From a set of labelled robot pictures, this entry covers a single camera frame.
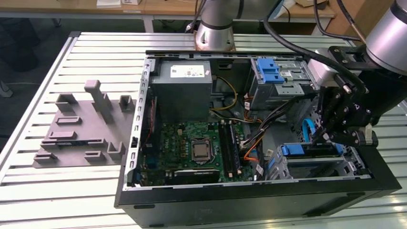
wooden table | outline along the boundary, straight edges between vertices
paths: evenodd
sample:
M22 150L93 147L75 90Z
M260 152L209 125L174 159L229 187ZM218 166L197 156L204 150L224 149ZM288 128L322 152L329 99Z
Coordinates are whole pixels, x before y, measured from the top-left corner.
M97 9L95 0L0 0L0 17L141 19L145 32L153 32L153 20L192 20L193 13L194 0L142 0L138 5L122 5L110 9ZM290 22L314 23L312 7L293 5L289 13ZM325 28L336 14L329 7L320 10L318 14ZM288 22L288 14L269 21Z

green circuit board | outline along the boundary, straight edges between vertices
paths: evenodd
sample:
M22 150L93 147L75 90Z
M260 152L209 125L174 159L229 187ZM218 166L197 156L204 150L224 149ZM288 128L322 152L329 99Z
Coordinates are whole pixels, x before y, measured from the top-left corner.
M232 125L236 141L244 140L242 126ZM209 140L210 159L196 163L192 158L192 143L194 140ZM185 122L162 124L160 137L160 154L155 169L146 169L147 186L164 185L162 171L177 169L216 169L220 171L218 182L249 181L252 179L250 166L241 167L241 174L233 177L224 176L222 159L217 123Z

white sticker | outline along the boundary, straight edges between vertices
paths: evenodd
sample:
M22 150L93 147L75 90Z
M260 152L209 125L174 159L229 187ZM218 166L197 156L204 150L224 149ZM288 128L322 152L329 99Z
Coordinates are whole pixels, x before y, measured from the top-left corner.
M289 71L280 71L281 76L292 76Z
M173 65L170 66L170 78L204 77L202 65Z
M256 166L256 171L260 173L260 175L262 175L264 169L261 168L261 166L258 164Z
M244 102L244 109L249 111L249 102Z
M122 10L122 13L141 13L138 10Z
M270 156L273 153L273 151L270 149L266 150L266 153L264 154L264 156Z

orange wire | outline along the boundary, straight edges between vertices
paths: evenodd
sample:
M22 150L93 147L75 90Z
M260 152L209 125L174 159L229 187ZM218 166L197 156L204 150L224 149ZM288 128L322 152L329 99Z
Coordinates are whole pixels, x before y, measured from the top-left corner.
M258 144L258 142L261 141L261 138L264 137L264 135L261 135L261 137L258 138L258 140L253 143L252 147L249 148L249 150L246 151L246 153L244 154L242 159L244 160L250 160L250 161L257 161L257 159L246 157L249 152L253 150L253 148L256 147L256 145Z

yellow wire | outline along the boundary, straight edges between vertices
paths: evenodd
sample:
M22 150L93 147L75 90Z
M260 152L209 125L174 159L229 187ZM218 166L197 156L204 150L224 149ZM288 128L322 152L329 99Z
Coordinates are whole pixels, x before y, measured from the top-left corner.
M234 93L234 100L233 100L233 103L225 107L217 107L217 108L210 108L210 111L221 111L221 110L226 110L229 109L232 106L234 106L236 102L237 102L237 93L236 93L236 89L233 88L233 86L230 85L230 83L224 79L221 78L220 76L217 76L218 79L221 79L226 85L230 87L230 89L233 90L233 93Z

